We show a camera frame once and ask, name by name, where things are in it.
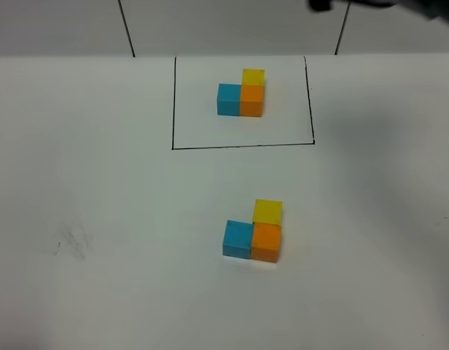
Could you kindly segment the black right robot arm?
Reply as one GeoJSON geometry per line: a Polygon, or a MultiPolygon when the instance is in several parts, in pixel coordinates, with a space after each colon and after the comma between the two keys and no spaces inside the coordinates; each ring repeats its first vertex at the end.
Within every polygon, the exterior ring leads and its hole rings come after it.
{"type": "Polygon", "coordinates": [[[449,0],[340,0],[340,2],[373,9],[401,7],[429,20],[444,20],[449,25],[449,0]]]}

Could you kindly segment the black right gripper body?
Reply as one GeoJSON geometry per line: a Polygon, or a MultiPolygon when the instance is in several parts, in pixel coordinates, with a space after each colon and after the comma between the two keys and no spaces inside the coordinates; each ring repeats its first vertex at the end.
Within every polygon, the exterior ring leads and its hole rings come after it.
{"type": "Polygon", "coordinates": [[[313,12],[328,12],[332,10],[332,0],[307,0],[313,12]]]}

